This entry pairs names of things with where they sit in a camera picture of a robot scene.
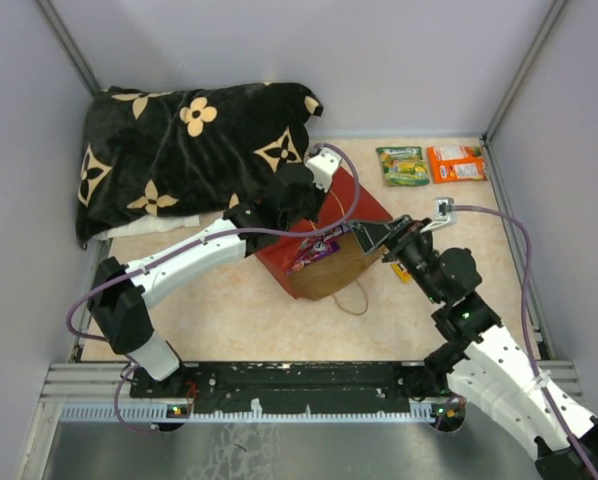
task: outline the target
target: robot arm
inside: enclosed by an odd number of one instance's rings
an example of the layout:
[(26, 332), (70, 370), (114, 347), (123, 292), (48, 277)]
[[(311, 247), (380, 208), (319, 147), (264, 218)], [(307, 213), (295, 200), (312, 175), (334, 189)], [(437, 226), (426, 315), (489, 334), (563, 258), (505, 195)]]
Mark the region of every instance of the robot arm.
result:
[(195, 277), (278, 240), (275, 235), (253, 229), (289, 230), (303, 218), (316, 221), (340, 164), (341, 156), (327, 148), (305, 164), (286, 164), (273, 175), (260, 201), (239, 203), (197, 235), (127, 265), (120, 265), (114, 257), (103, 261), (94, 287), (143, 270), (143, 274), (104, 290), (88, 303), (112, 350), (136, 361), (157, 381), (170, 377), (181, 361), (154, 330), (148, 310)]
[(597, 471), (598, 418), (566, 395), (550, 372), (535, 376), (528, 356), (475, 291), (481, 277), (470, 250), (433, 248), (432, 232), (456, 222), (452, 205), (452, 199), (437, 199), (434, 220), (406, 215), (387, 223), (352, 222), (351, 228), (364, 251), (386, 247), (383, 261), (401, 262), (430, 301), (443, 304), (432, 317), (446, 343), (425, 359), (433, 376), (506, 429), (544, 479), (588, 478), (542, 389)]

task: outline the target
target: beige floor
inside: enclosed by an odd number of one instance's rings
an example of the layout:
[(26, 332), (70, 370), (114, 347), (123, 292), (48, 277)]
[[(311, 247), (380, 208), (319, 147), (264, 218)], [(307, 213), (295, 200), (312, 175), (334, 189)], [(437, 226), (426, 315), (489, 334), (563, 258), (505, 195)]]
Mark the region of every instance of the beige floor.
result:
[[(395, 145), (478, 145), (477, 139), (331, 140), (354, 161), (365, 188), (392, 214), (429, 216), (436, 196), (457, 203), (495, 207), (489, 182), (425, 187), (383, 185), (375, 148)], [(202, 217), (202, 225), (216, 216)], [(117, 239), (112, 255), (120, 261), (141, 258), (198, 229)], [(520, 288), (501, 222), (483, 214), (462, 213), (459, 223), (435, 233), (439, 250), (469, 247), (484, 279), (478, 291), (522, 343)], [(154, 327), (184, 360), (416, 360), (443, 343), (430, 314), (435, 310), (412, 282), (403, 284), (388, 265), (376, 262), (359, 281), (370, 305), (361, 317), (340, 311), (332, 298), (294, 300), (255, 257), (222, 266), (172, 293), (151, 311)], [(337, 294), (350, 309), (363, 307), (352, 284)], [(96, 325), (92, 333), (98, 332)], [(84, 360), (117, 357), (101, 342), (86, 343)]]

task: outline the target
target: green snack bag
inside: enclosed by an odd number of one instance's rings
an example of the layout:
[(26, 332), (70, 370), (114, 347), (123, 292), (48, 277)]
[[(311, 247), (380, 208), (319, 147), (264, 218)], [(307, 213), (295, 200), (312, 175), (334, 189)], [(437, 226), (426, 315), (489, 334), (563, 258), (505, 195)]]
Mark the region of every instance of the green snack bag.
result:
[(379, 147), (377, 155), (386, 185), (416, 187), (430, 183), (421, 147)]

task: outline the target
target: white cloth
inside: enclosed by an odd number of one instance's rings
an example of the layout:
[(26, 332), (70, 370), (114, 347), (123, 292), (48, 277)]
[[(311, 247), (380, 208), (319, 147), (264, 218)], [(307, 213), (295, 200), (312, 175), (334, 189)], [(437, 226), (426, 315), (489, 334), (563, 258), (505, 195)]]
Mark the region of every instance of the white cloth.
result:
[(95, 240), (108, 240), (116, 237), (131, 237), (134, 235), (144, 235), (146, 233), (167, 232), (179, 227), (198, 227), (199, 215), (190, 217), (155, 217), (145, 215), (134, 222), (122, 227), (111, 228), (105, 232), (98, 233), (93, 238)]

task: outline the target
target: orange snack bag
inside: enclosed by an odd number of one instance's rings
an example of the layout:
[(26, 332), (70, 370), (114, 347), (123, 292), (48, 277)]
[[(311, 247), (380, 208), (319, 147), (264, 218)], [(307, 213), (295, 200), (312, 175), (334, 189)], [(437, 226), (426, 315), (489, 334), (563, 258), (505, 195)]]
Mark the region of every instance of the orange snack bag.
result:
[(486, 179), (481, 147), (428, 147), (428, 159), (435, 183)]

